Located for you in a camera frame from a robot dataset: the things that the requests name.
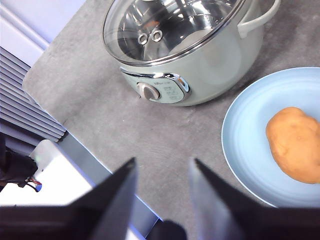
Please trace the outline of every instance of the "black cable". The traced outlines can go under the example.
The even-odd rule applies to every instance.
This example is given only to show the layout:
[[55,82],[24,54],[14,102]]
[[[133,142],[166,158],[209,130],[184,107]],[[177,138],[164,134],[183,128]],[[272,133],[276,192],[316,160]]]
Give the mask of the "black cable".
[[38,191],[34,186],[32,186],[31,184],[26,183],[25,185],[28,185],[29,187],[33,188],[33,189],[35,190],[35,192],[36,192],[36,193],[38,193],[38,192],[39,192],[39,191]]

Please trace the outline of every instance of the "control panel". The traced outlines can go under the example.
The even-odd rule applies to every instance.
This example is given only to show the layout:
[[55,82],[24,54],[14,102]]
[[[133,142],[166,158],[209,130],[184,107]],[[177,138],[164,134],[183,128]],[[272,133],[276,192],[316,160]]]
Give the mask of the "control panel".
[[178,74],[162,72],[142,74],[128,72],[123,68],[121,71],[128,83],[142,98],[153,102],[178,103],[191,94],[189,85]]

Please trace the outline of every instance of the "window blinds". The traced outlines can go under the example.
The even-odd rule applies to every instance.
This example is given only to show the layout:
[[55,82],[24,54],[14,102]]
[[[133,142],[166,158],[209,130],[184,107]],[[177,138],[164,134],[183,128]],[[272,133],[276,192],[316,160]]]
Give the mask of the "window blinds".
[[[44,139],[57,142],[66,130],[40,106],[30,101],[22,89],[23,79],[29,69],[23,61],[0,48],[0,118]],[[1,132],[10,135],[5,132],[6,129],[6,126],[2,126]],[[20,140],[36,145],[30,139]]]

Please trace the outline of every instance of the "gray countertop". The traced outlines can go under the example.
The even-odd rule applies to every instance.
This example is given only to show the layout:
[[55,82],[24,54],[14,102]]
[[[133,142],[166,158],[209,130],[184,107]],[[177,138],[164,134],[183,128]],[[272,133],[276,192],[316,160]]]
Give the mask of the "gray countertop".
[[[266,10],[273,0],[265,0]],[[221,148],[228,106],[249,84],[287,68],[320,65],[320,1],[283,0],[265,25],[249,72],[220,97],[172,107],[140,99],[104,48],[101,31],[111,0],[87,0],[27,73],[24,89],[111,171],[137,157],[138,195],[161,218],[196,238],[189,198],[189,159],[197,156],[250,195],[229,170]]]

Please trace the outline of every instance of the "light blue plate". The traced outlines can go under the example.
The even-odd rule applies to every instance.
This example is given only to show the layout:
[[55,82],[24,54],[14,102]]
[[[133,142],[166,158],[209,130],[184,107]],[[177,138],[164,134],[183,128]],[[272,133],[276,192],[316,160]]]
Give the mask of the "light blue plate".
[[320,67],[278,71],[240,93],[222,125],[225,159],[240,183],[263,202],[273,207],[320,207],[320,184],[292,179],[271,155],[266,126],[286,107],[298,107],[320,121]]

